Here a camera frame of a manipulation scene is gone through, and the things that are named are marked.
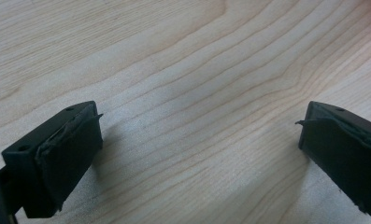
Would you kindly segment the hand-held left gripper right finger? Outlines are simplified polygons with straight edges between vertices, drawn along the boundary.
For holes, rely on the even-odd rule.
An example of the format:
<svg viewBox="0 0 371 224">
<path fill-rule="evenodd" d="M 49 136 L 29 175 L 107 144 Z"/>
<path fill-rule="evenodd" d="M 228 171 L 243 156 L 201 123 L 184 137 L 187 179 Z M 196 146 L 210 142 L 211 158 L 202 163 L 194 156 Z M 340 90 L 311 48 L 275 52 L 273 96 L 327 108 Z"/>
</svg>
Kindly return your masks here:
<svg viewBox="0 0 371 224">
<path fill-rule="evenodd" d="M 298 147 L 371 216 L 371 121 L 348 110 L 310 102 Z"/>
</svg>

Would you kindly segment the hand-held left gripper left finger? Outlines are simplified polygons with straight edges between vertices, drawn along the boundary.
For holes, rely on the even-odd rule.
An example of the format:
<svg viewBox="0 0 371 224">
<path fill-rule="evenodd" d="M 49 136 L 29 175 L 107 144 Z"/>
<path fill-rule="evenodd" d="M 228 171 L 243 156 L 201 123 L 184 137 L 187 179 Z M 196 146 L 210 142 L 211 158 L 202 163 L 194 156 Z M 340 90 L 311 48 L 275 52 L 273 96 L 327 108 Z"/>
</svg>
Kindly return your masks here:
<svg viewBox="0 0 371 224">
<path fill-rule="evenodd" d="M 71 105 L 2 152 L 9 209 L 52 217 L 89 169 L 103 139 L 94 101 Z"/>
</svg>

